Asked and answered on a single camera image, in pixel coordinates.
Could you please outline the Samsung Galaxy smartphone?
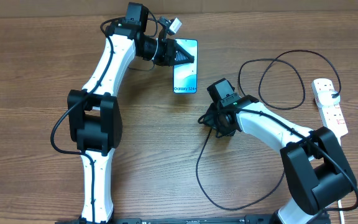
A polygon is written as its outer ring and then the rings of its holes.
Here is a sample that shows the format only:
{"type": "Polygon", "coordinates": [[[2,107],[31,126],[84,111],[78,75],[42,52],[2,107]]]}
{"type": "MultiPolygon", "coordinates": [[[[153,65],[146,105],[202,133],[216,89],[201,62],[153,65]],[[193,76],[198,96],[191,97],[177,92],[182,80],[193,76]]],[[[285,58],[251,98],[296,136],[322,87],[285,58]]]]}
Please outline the Samsung Galaxy smartphone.
{"type": "Polygon", "coordinates": [[[173,92],[190,94],[197,91],[198,41],[195,39],[176,39],[177,44],[194,56],[194,62],[173,67],[173,92]]]}

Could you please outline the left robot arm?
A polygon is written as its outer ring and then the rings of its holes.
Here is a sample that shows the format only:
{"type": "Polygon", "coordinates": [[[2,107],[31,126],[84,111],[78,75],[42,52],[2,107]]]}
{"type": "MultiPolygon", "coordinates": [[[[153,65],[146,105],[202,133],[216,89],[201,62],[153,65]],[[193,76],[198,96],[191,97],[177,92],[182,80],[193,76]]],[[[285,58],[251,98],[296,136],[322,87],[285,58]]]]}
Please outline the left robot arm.
{"type": "Polygon", "coordinates": [[[196,55],[172,38],[181,21],[156,19],[140,3],[129,3],[126,15],[100,25],[106,44],[91,78],[68,94],[70,137],[84,168],[85,201],[78,223],[112,223],[112,160],[122,138],[117,94],[135,57],[161,67],[196,65],[196,55]]]}

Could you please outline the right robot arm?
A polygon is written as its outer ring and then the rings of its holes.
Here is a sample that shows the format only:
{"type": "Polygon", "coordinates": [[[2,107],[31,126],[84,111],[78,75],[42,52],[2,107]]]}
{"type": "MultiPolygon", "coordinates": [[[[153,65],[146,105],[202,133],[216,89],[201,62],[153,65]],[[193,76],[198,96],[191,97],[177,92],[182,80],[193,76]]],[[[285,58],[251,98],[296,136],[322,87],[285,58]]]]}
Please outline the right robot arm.
{"type": "Polygon", "coordinates": [[[222,78],[207,91],[212,99],[198,122],[216,130],[216,137],[250,134],[278,152],[282,158],[291,199],[271,215],[246,215],[245,223],[330,223],[331,204],[354,192],[356,177],[335,136],[292,123],[267,109],[257,98],[239,96],[222,78]]]}

